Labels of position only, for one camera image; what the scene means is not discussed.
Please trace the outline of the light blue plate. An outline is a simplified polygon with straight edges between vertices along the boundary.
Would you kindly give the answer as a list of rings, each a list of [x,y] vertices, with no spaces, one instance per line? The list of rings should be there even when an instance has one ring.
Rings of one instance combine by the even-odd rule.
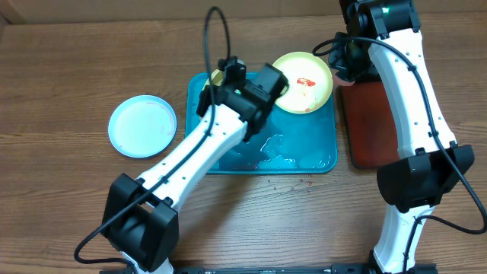
[[[154,95],[138,95],[122,102],[108,122],[111,145],[130,158],[150,158],[166,149],[177,132],[172,106]]]

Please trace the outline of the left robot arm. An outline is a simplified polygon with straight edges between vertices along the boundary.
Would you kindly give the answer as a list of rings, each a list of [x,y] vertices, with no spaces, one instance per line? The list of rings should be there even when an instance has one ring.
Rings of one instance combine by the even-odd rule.
[[[155,166],[135,179],[121,174],[110,186],[100,233],[132,273],[168,264],[179,240],[179,212],[195,185],[225,153],[262,130],[288,87],[269,63],[253,79],[236,57],[219,65],[221,82],[210,81],[199,95],[197,127]]]

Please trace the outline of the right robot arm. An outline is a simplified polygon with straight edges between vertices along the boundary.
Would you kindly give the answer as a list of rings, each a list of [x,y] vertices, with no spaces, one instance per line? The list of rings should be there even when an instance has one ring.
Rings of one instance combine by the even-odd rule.
[[[397,161],[377,171],[387,209],[369,270],[434,273],[416,264],[415,249],[435,206],[465,180],[473,150],[457,143],[438,106],[414,3],[343,1],[340,8],[346,30],[329,42],[329,64],[345,81],[382,81],[398,143]]]

